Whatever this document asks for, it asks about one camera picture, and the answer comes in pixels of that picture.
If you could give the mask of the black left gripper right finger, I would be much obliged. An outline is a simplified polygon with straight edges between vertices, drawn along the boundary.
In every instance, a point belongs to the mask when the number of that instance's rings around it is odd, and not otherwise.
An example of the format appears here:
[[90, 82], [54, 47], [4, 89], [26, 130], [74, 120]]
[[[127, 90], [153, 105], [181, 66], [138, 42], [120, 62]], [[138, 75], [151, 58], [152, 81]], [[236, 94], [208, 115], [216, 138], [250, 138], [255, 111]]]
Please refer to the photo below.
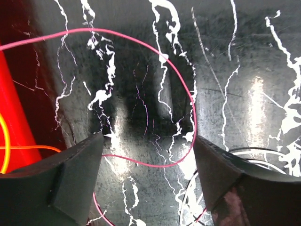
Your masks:
[[299, 226], [301, 179], [264, 169], [197, 136], [194, 155], [215, 226]]

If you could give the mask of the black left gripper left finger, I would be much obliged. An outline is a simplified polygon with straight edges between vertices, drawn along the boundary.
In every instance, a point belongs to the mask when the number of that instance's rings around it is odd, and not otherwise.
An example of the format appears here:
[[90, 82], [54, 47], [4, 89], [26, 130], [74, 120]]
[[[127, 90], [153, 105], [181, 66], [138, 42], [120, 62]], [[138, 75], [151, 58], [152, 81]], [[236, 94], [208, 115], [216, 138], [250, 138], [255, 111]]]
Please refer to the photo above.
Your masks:
[[103, 152], [96, 133], [60, 153], [0, 176], [2, 226], [84, 226]]

